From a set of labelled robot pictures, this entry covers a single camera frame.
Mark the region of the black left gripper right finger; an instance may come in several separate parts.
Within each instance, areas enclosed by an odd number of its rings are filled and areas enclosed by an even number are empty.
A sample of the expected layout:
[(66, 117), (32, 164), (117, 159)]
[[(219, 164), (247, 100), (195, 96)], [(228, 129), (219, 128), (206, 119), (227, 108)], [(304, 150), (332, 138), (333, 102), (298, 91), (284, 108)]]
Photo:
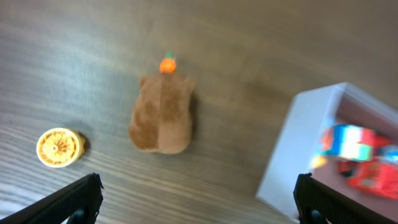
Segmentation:
[(311, 173), (298, 175), (294, 199), (301, 224), (396, 224), (317, 181)]

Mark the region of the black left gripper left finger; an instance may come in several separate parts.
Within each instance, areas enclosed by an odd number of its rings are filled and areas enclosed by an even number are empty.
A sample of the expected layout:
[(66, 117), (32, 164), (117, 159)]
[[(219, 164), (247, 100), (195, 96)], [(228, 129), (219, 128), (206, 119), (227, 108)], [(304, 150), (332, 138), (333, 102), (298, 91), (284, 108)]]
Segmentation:
[(1, 220), (1, 224), (94, 224), (103, 201), (100, 176), (88, 174)]

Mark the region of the orange duck toy blue cap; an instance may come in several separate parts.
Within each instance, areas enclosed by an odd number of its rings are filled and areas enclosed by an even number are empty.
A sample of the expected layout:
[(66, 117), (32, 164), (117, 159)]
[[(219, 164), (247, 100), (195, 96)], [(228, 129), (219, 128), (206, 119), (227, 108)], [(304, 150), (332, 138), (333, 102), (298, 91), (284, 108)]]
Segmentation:
[(324, 166), (328, 162), (326, 156), (315, 156), (311, 161), (311, 168), (317, 169), (319, 167)]

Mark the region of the yellow round lemon slice toy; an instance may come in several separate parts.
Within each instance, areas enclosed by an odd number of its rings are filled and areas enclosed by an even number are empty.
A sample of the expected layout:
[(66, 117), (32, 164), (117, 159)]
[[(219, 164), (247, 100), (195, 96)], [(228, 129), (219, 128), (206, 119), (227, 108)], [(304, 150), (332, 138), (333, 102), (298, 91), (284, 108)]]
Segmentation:
[(85, 138), (73, 129), (49, 129), (39, 137), (36, 153), (41, 163), (48, 167), (66, 167), (85, 153)]

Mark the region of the multicoloured puzzle cube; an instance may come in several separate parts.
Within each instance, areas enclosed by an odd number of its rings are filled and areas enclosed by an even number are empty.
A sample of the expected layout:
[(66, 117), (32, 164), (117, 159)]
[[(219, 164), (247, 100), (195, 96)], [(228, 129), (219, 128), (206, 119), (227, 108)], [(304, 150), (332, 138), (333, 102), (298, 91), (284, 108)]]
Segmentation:
[(352, 161), (370, 161), (373, 158), (376, 132), (353, 124), (337, 124), (324, 136), (322, 151)]

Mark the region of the white box with pink interior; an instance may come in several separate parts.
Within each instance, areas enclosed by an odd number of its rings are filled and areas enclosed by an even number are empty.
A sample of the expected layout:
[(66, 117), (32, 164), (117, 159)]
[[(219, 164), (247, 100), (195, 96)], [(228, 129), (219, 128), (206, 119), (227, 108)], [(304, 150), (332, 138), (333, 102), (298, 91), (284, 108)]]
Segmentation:
[(339, 83), (301, 92), (293, 98), (256, 197), (296, 221), (295, 183), (299, 174), (312, 172), (321, 183), (396, 221), (397, 201), (347, 186), (336, 171), (334, 158), (312, 170), (311, 160), (324, 132), (339, 121), (373, 128), (397, 142), (397, 110), (356, 86)]

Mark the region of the red toy truck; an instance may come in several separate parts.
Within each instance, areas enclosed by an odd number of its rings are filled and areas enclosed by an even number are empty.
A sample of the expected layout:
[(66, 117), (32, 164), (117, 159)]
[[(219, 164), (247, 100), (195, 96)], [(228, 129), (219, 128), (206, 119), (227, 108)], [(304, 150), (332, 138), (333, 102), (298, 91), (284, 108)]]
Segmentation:
[(338, 161), (338, 172), (350, 187), (396, 200), (397, 146), (384, 136), (377, 136), (374, 145), (376, 149), (370, 161)]

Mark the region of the brown plush toy with carrot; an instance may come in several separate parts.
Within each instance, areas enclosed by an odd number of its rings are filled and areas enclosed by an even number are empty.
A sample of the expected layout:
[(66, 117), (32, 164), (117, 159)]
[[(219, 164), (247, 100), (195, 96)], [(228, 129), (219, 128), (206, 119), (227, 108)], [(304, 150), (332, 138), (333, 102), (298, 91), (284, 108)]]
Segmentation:
[(140, 80), (129, 137), (141, 152), (178, 154), (192, 140), (190, 106), (195, 84), (185, 75), (177, 75), (176, 69), (175, 55), (167, 52), (159, 73)]

